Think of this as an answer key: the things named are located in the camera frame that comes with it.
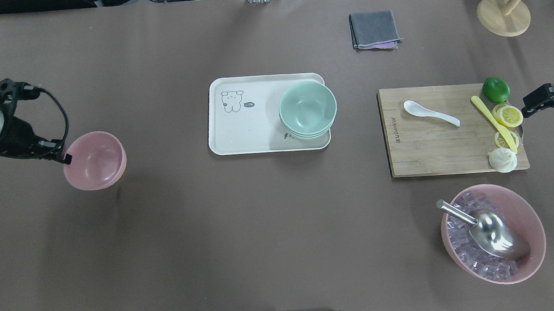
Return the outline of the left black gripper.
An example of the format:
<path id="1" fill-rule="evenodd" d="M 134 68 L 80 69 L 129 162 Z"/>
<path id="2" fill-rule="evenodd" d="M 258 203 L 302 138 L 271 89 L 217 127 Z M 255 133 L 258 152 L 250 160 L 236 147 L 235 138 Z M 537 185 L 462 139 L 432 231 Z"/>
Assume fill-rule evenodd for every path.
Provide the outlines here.
<path id="1" fill-rule="evenodd" d="M 0 113 L 4 123 L 0 129 L 0 156 L 14 159 L 56 159 L 60 164 L 71 164 L 73 156 L 63 153 L 61 139 L 46 140 L 39 137 L 29 123 L 15 117 L 19 100 L 35 100 L 42 93 L 47 94 L 59 107 L 58 100 L 46 89 L 10 79 L 0 81 Z"/>

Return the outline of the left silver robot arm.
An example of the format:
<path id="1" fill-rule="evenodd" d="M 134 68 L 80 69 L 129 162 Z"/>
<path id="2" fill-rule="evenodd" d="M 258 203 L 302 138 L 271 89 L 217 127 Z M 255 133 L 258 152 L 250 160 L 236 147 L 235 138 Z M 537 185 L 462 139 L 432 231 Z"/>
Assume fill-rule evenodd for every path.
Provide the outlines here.
<path id="1" fill-rule="evenodd" d="M 48 140 L 37 136 L 32 126 L 15 116 L 18 101 L 35 100 L 47 94 L 63 115 L 65 128 L 63 137 Z M 13 159 L 46 159 L 71 164 L 72 155 L 64 153 L 64 145 L 69 132 L 69 119 L 64 108 L 54 95 L 46 89 L 27 82 L 11 79 L 0 81 L 0 156 Z"/>

